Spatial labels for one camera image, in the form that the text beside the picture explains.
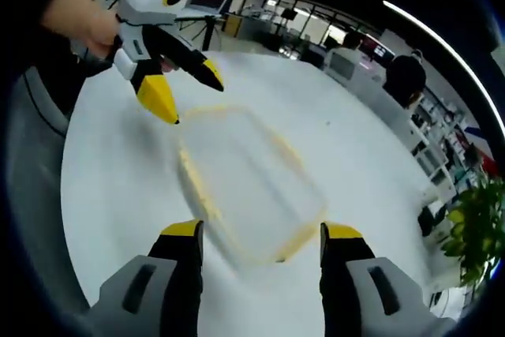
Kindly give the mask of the person's left hand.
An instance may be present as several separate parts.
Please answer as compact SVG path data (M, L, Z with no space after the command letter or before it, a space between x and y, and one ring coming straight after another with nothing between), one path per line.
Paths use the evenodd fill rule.
M40 24L61 36L81 41L99 58L110 53L119 30L115 13L94 0L50 0Z

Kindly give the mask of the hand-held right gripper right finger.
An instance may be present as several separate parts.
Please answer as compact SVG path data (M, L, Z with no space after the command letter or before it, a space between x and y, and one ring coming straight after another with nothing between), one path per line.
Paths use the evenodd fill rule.
M434 319L420 286L352 227L320 224L320 270L326 336L418 336Z

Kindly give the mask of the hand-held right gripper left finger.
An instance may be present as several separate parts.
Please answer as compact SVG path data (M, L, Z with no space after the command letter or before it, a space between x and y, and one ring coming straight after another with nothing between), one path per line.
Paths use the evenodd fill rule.
M102 336L196 336L203 293L204 222L166 227L99 290L89 320Z

